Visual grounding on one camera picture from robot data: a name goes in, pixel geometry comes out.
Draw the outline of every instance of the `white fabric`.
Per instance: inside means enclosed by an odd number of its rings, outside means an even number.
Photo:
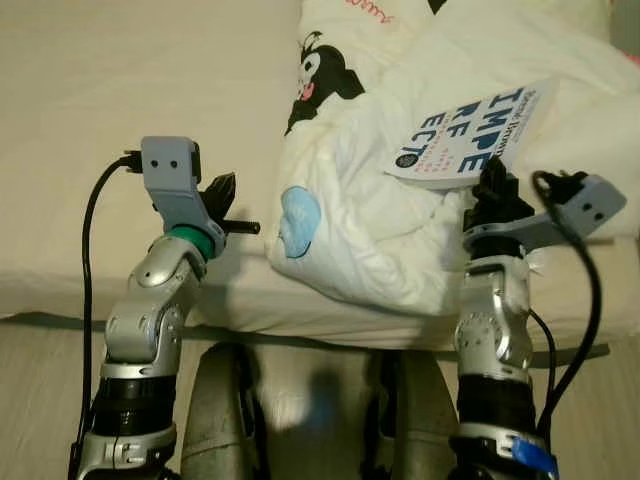
[[[205,181],[237,173],[231,217],[268,220],[296,91],[299,6],[0,0],[0,315],[82,314],[86,200],[106,165],[144,135],[197,140]],[[116,174],[94,218],[95,318],[106,318],[160,231],[142,178]],[[274,272],[264,239],[229,239],[209,265],[192,321],[359,346],[451,348],[455,318],[333,301]],[[605,286],[600,338],[637,332],[636,242],[617,238],[592,251]],[[581,267],[565,248],[543,260],[533,304],[562,345],[575,345],[586,314]],[[567,295],[558,287],[569,282]],[[544,345],[535,327],[531,333]]]
[[[303,14],[314,13],[311,6],[318,3],[307,0]],[[353,48],[356,25],[339,29],[341,15],[351,19],[350,2],[322,5],[324,16],[331,10],[336,27],[330,34],[318,27],[317,44],[344,50],[347,68],[359,75],[358,59],[377,58],[376,45]],[[360,21],[372,23],[366,15]],[[385,36],[393,23],[373,24],[386,51],[406,53],[387,61],[379,82],[363,80],[365,93],[352,100],[334,93],[316,118],[293,125],[277,189],[283,200],[276,200],[275,211],[282,217],[276,216],[267,238],[267,255],[277,270],[342,300],[431,315],[455,312],[466,260],[458,246],[467,192],[407,186],[383,174],[382,166],[431,114],[546,77],[559,80],[555,99],[514,171],[522,178],[540,168],[603,175],[627,196],[628,205],[594,237],[637,234],[636,65],[611,46],[518,2],[449,0],[413,36]],[[300,37],[311,28],[313,21],[303,19]],[[522,186],[523,196],[532,200],[528,182]],[[286,203],[292,187],[317,201],[315,232],[308,227],[313,209],[299,199]],[[291,238],[298,241],[299,231],[306,252],[291,254]]]
[[[612,0],[514,0],[608,42]]]

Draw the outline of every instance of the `white bed sheet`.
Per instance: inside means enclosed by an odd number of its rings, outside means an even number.
[[[235,171],[231,217],[266,222],[296,89],[297,0],[0,1],[0,313],[79,316],[80,230],[95,180],[144,135],[185,135],[203,178]],[[142,178],[117,174],[93,227],[95,316],[160,233]],[[601,339],[636,333],[637,243],[593,248],[604,279]],[[260,237],[231,237],[210,265],[192,322],[381,348],[450,348],[455,319],[338,303],[271,270]],[[586,281],[565,248],[534,275],[533,304],[561,345],[587,314]],[[532,330],[538,342],[542,337]]]

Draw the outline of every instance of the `gray bracket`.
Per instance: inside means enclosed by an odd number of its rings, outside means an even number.
[[[564,205],[558,205],[581,238],[588,236],[613,217],[627,203],[616,188],[598,175],[582,180],[583,188]],[[478,225],[464,234],[464,246],[469,249],[482,237],[508,237],[517,240],[526,252],[536,248],[566,243],[549,214],[544,213],[508,223]]]
[[[214,257],[218,257],[226,235],[209,217],[198,193],[196,144],[186,137],[144,137],[141,150],[144,186],[162,216],[164,232],[180,225],[197,228],[211,238]]]

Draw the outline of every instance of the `blue heart print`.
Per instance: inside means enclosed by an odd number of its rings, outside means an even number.
[[[320,223],[320,205],[311,193],[295,186],[282,194],[280,238],[287,258],[303,257],[313,241]]]

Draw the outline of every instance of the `white blanket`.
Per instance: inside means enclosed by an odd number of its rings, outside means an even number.
[[[468,194],[407,186],[382,165],[429,114],[551,76],[552,108],[514,166],[521,194],[536,204],[533,170],[600,174],[628,204],[598,235],[637,234],[640,69],[534,3],[449,0],[433,16],[417,0],[304,2],[274,268],[342,300],[455,312]]]

